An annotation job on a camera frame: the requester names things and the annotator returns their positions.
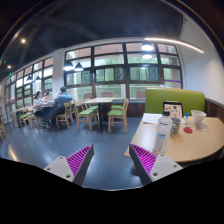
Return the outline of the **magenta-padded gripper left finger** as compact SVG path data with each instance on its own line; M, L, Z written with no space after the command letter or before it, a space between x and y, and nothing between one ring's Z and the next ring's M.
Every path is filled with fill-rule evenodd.
M93 155L94 147L89 145L67 157L57 157L44 170L81 186Z

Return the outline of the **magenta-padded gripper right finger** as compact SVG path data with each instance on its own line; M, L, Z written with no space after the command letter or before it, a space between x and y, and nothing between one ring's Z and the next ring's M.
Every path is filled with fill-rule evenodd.
M129 154L141 183L147 185L182 169L165 154L154 154L140 146L130 144Z

